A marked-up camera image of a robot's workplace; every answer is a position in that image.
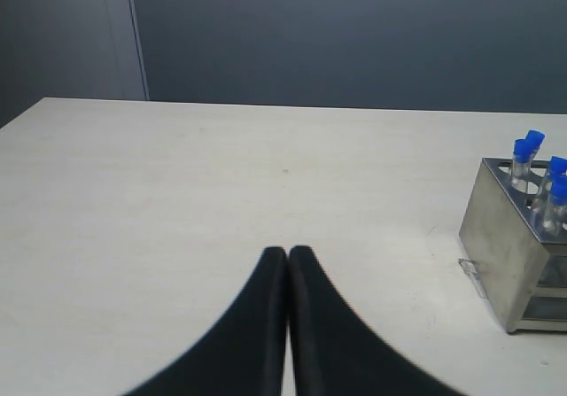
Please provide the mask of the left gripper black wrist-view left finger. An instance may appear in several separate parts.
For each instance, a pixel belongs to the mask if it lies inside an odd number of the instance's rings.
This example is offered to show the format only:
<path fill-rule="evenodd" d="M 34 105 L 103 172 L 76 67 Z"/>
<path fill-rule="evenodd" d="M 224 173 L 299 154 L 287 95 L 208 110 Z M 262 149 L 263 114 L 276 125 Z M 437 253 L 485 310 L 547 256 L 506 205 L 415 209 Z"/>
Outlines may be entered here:
<path fill-rule="evenodd" d="M 231 306 L 187 352 L 130 395 L 279 395 L 287 333 L 287 255 L 270 246 Z"/>

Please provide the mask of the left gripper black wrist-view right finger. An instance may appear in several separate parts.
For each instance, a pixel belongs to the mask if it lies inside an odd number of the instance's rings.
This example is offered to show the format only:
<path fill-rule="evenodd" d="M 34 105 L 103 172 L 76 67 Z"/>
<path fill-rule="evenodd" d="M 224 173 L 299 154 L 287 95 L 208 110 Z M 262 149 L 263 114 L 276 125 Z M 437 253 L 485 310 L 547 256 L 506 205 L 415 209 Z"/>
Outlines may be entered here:
<path fill-rule="evenodd" d="M 289 327 L 298 395 L 457 395 L 383 341 L 349 307 L 311 247 L 289 258 Z"/>

